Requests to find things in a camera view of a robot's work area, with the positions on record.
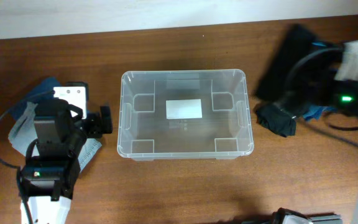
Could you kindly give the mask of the small black taped cloth bundle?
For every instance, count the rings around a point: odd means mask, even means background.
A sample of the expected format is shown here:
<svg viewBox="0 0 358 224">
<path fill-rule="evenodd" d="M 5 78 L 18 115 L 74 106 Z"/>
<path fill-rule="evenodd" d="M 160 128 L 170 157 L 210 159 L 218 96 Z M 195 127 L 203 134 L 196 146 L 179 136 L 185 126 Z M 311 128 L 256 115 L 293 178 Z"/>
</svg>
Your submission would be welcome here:
<svg viewBox="0 0 358 224">
<path fill-rule="evenodd" d="M 273 103 L 260 105 L 255 109 L 257 122 L 276 135 L 287 138 L 296 133 L 296 121 L 294 117 L 282 111 Z"/>
</svg>

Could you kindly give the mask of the large black taped cloth bundle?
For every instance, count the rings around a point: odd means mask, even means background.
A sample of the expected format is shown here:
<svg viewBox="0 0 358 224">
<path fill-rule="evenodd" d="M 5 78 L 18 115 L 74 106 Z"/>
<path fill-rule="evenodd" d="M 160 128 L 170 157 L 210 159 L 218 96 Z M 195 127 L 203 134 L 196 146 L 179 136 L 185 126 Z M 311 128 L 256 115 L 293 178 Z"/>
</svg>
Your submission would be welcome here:
<svg viewBox="0 0 358 224">
<path fill-rule="evenodd" d="M 330 43 L 321 40 L 303 25 L 291 25 L 259 80 L 254 95 L 268 102 L 283 100 L 293 104 L 301 103 L 304 101 L 303 92 L 286 87 L 288 74 L 303 57 L 330 46 Z"/>
</svg>

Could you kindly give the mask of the blue taped cloth bundle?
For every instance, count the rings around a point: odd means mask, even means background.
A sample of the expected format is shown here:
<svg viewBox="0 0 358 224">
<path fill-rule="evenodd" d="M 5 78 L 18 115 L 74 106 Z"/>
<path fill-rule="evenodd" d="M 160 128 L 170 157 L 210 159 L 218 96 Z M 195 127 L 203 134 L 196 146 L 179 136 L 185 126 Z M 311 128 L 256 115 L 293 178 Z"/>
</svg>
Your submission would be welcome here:
<svg viewBox="0 0 358 224">
<path fill-rule="evenodd" d="M 303 115 L 305 121 L 311 121 L 312 119 L 319 120 L 324 112 L 335 112 L 336 108 L 332 106 L 318 106 L 311 105 L 308 111 Z"/>
</svg>

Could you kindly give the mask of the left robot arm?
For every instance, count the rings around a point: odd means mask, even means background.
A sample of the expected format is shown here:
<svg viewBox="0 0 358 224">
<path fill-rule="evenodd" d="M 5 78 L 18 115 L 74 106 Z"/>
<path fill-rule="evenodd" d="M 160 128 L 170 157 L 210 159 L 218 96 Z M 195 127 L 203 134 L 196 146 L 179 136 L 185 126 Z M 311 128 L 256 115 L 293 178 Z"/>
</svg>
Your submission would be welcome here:
<svg viewBox="0 0 358 224">
<path fill-rule="evenodd" d="M 28 145 L 25 165 L 16 174 L 23 223 L 64 223 L 76 180 L 79 155 L 88 139 L 112 133 L 111 112 L 101 106 L 89 113 L 88 84 L 55 87 L 51 99 L 35 107 L 36 138 Z"/>
</svg>

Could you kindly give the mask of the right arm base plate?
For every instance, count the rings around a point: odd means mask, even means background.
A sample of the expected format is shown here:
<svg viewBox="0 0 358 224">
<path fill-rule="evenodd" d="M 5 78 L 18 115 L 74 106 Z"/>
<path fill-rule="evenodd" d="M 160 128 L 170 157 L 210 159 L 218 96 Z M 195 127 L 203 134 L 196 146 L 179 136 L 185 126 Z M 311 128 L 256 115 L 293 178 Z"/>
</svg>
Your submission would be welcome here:
<svg viewBox="0 0 358 224">
<path fill-rule="evenodd" d="M 309 219 L 313 224 L 343 224 L 343 220 L 340 215 L 320 215 L 309 217 Z"/>
</svg>

